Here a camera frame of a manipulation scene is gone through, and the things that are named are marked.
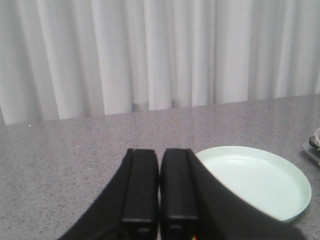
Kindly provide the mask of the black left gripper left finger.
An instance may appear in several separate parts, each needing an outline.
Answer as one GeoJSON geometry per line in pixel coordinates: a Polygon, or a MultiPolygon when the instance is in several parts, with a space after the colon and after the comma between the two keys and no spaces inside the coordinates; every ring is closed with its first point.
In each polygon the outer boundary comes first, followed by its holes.
{"type": "Polygon", "coordinates": [[[159,166],[151,149],[128,149],[100,195],[62,240],[155,240],[159,166]]]}

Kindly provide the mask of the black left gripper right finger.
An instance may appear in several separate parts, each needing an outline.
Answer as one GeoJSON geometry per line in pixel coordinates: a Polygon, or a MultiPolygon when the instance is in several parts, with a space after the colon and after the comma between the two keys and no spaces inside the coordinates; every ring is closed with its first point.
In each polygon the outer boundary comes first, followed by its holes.
{"type": "Polygon", "coordinates": [[[303,240],[289,223],[240,199],[191,149],[168,148],[160,168],[163,240],[303,240]]]}

